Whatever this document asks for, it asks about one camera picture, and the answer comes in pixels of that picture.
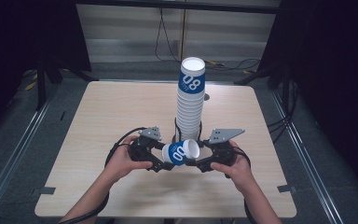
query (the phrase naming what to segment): human hand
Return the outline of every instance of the human hand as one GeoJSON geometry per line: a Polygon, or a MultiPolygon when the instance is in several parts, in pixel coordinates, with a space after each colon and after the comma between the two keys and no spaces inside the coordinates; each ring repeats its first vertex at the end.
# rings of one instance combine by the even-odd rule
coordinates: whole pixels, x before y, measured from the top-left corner
{"type": "Polygon", "coordinates": [[[116,149],[110,161],[106,164],[103,174],[113,181],[117,182],[121,177],[128,175],[132,170],[150,168],[151,161],[133,161],[130,158],[128,149],[130,143],[138,139],[138,136],[132,135],[124,139],[123,143],[116,149]]]}
{"type": "MultiPolygon", "coordinates": [[[[241,152],[237,143],[232,140],[229,140],[229,143],[234,147],[234,150],[241,152]]],[[[255,182],[255,178],[252,175],[249,162],[243,156],[236,155],[237,158],[233,165],[227,166],[218,162],[212,162],[211,168],[229,175],[237,190],[243,194],[255,182]]]]}

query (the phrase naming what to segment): electrical wire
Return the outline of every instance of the electrical wire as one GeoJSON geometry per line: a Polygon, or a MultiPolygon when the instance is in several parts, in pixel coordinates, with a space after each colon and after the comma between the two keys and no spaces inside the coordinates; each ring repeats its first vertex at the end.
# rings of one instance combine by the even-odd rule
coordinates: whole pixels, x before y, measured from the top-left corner
{"type": "Polygon", "coordinates": [[[212,70],[216,70],[216,71],[231,71],[231,70],[244,70],[244,69],[249,69],[249,68],[253,68],[256,65],[258,65],[260,63],[260,59],[245,59],[240,61],[239,64],[237,64],[237,66],[235,67],[227,67],[227,66],[206,66],[206,69],[212,69],[212,70]],[[245,62],[249,62],[249,61],[256,61],[254,64],[247,66],[247,67],[240,67],[241,64],[245,63],[245,62]]]}
{"type": "MultiPolygon", "coordinates": [[[[167,41],[167,44],[168,44],[168,48],[170,50],[170,53],[171,53],[171,56],[173,57],[173,59],[181,64],[181,61],[179,61],[178,59],[175,58],[173,52],[172,52],[172,49],[171,49],[171,44],[170,44],[170,39],[168,38],[168,34],[167,34],[167,29],[165,27],[165,22],[164,22],[164,18],[163,18],[163,14],[162,14],[162,8],[159,9],[159,16],[160,16],[160,19],[159,19],[159,26],[158,26],[158,35],[157,35],[157,39],[156,39],[156,45],[155,45],[155,55],[156,57],[160,60],[160,61],[171,61],[171,60],[163,60],[161,59],[159,56],[158,56],[158,41],[159,41],[159,35],[160,35],[160,31],[161,31],[161,25],[162,25],[162,28],[164,30],[164,34],[165,34],[165,39],[167,41]]],[[[235,67],[226,67],[226,66],[222,66],[222,65],[219,65],[217,67],[215,66],[206,66],[205,68],[206,69],[212,69],[212,70],[216,70],[216,71],[230,71],[230,70],[244,70],[244,69],[250,69],[250,68],[253,68],[255,67],[256,65],[258,65],[260,63],[260,59],[245,59],[245,60],[242,60],[240,61],[240,63],[235,66],[235,67]],[[249,61],[256,61],[254,64],[251,64],[249,66],[246,66],[246,67],[240,67],[241,64],[245,63],[245,62],[249,62],[249,61]]]]}
{"type": "MultiPolygon", "coordinates": [[[[105,165],[104,167],[107,165],[107,163],[110,161],[110,158],[112,158],[113,154],[115,153],[116,149],[118,147],[121,147],[121,146],[130,146],[130,144],[120,144],[126,137],[128,137],[130,134],[136,132],[136,131],[140,131],[140,130],[144,130],[146,128],[144,127],[141,127],[141,128],[136,128],[136,129],[133,129],[129,132],[127,132],[126,134],[124,134],[115,144],[114,146],[112,147],[112,149],[110,150],[109,152],[109,155],[107,156],[106,158],[106,161],[105,161],[105,165]]],[[[107,205],[107,202],[109,201],[109,192],[107,192],[107,195],[106,197],[103,199],[103,202],[97,207],[95,208],[94,210],[92,210],[91,212],[83,215],[83,216],[80,216],[80,217],[74,217],[74,218],[71,218],[69,220],[66,220],[64,222],[60,222],[59,224],[75,224],[75,223],[78,223],[78,222],[81,222],[81,221],[84,221],[86,219],[89,219],[91,217],[94,217],[94,216],[97,216],[107,205]]]]}
{"type": "MultiPolygon", "coordinates": [[[[249,162],[249,167],[251,167],[251,160],[249,159],[248,155],[246,155],[246,153],[240,148],[240,147],[233,147],[233,148],[236,148],[240,151],[237,151],[237,150],[234,150],[234,152],[238,155],[242,155],[248,162],[249,162]]],[[[255,219],[253,218],[252,216],[252,213],[251,211],[249,210],[249,207],[248,207],[248,204],[246,203],[246,200],[243,199],[243,208],[245,209],[245,214],[246,216],[248,217],[249,221],[252,223],[252,224],[255,224],[255,219]]]]}
{"type": "Polygon", "coordinates": [[[281,129],[279,134],[272,141],[273,144],[275,144],[280,139],[280,137],[282,136],[284,130],[286,130],[286,128],[289,126],[290,122],[292,121],[292,118],[293,118],[293,115],[294,115],[295,109],[296,109],[296,102],[297,102],[297,98],[298,98],[298,92],[299,92],[298,86],[292,80],[292,98],[293,98],[292,99],[293,100],[292,108],[290,109],[289,113],[283,119],[280,119],[280,120],[268,125],[268,127],[272,127],[272,126],[275,126],[275,125],[281,123],[277,128],[269,131],[269,133],[274,133],[274,132],[276,132],[276,131],[281,129]]]}
{"type": "Polygon", "coordinates": [[[173,52],[172,52],[172,49],[171,49],[171,44],[170,44],[170,39],[168,38],[167,29],[165,28],[165,22],[164,22],[164,19],[163,19],[163,16],[162,16],[162,8],[159,9],[159,16],[160,16],[160,19],[159,19],[158,35],[157,35],[156,46],[155,46],[155,55],[160,61],[171,61],[171,60],[163,60],[163,59],[159,58],[158,53],[157,53],[157,51],[158,51],[159,33],[161,31],[161,25],[162,25],[162,27],[164,29],[164,33],[165,33],[165,38],[167,40],[168,49],[170,50],[171,56],[173,57],[173,59],[177,63],[181,64],[181,62],[179,60],[177,60],[175,58],[175,56],[173,55],[173,52]]]}

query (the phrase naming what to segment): tabletop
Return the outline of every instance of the tabletop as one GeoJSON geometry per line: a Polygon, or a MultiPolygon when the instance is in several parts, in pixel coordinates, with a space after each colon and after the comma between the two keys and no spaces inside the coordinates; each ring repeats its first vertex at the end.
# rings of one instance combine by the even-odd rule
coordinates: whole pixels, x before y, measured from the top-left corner
{"type": "MultiPolygon", "coordinates": [[[[296,207],[251,87],[206,84],[210,96],[202,110],[201,140],[213,128],[245,129],[233,138],[252,161],[252,171],[279,217],[294,217],[296,207]]],[[[162,143],[175,133],[177,83],[91,82],[83,95],[35,213],[63,217],[103,170],[109,150],[128,131],[159,126],[162,143]]],[[[162,158],[160,150],[154,155],[162,158]]],[[[201,149],[200,159],[212,155],[201,149]]],[[[100,217],[246,217],[243,197],[231,179],[216,171],[179,166],[158,173],[136,170],[110,190],[100,217]]]]}

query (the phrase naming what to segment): wrist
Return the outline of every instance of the wrist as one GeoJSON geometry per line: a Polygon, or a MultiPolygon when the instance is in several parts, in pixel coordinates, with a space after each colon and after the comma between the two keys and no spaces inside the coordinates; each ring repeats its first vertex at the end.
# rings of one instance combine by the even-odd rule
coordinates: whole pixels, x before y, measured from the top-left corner
{"type": "Polygon", "coordinates": [[[253,175],[247,175],[244,179],[241,180],[240,183],[237,184],[237,189],[240,191],[243,197],[248,196],[257,188],[258,185],[253,175]]]}
{"type": "Polygon", "coordinates": [[[112,185],[114,185],[120,179],[118,174],[116,174],[115,172],[108,171],[106,169],[101,172],[99,178],[109,188],[112,187],[112,185]]]}

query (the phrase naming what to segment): black pole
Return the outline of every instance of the black pole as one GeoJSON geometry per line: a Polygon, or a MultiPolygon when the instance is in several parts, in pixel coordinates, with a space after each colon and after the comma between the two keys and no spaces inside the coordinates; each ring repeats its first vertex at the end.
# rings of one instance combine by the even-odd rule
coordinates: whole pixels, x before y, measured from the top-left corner
{"type": "Polygon", "coordinates": [[[176,9],[194,9],[206,11],[229,11],[229,12],[248,12],[262,14],[293,13],[296,10],[279,7],[253,7],[241,5],[224,5],[209,3],[190,3],[176,1],[142,1],[142,0],[75,0],[76,4],[100,5],[100,6],[119,6],[119,7],[160,7],[176,9]]]}

